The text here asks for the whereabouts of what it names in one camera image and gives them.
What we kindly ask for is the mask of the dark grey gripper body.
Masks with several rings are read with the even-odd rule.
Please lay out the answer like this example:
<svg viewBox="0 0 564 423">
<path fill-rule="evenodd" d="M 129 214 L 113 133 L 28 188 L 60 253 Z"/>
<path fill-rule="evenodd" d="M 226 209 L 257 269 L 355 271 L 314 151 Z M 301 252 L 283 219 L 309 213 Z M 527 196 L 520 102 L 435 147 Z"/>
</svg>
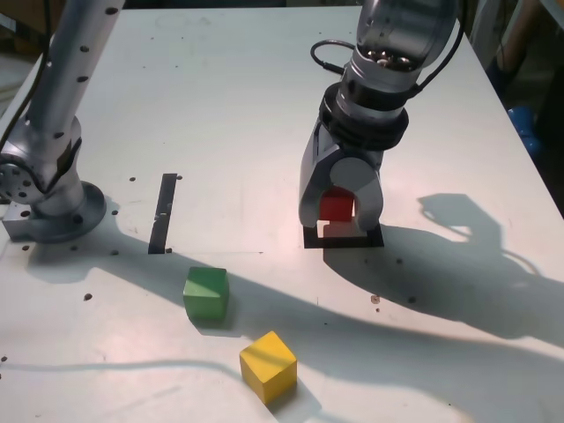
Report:
<svg viewBox="0 0 564 423">
<path fill-rule="evenodd" d="M 320 120 L 315 125 L 315 162 L 328 158 L 354 157 L 365 160 L 379 174 L 382 166 L 383 152 L 370 151 L 357 145 L 347 143 L 336 135 L 332 135 Z"/>
</svg>

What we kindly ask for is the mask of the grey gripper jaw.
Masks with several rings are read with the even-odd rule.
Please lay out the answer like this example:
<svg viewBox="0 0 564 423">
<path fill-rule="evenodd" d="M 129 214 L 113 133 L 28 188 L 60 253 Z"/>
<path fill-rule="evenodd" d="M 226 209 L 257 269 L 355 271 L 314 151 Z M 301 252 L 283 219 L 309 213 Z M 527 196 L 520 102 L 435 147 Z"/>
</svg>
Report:
<svg viewBox="0 0 564 423">
<path fill-rule="evenodd" d="M 332 166 L 330 180 L 336 187 L 353 194 L 354 220 L 359 230 L 374 230 L 382 214 L 383 193 L 373 167 L 358 158 L 343 158 Z"/>
<path fill-rule="evenodd" d="M 305 227 L 319 220 L 323 193 L 331 186 L 330 170 L 340 159 L 340 147 L 328 131 L 314 132 L 301 161 L 299 218 Z"/>
</svg>

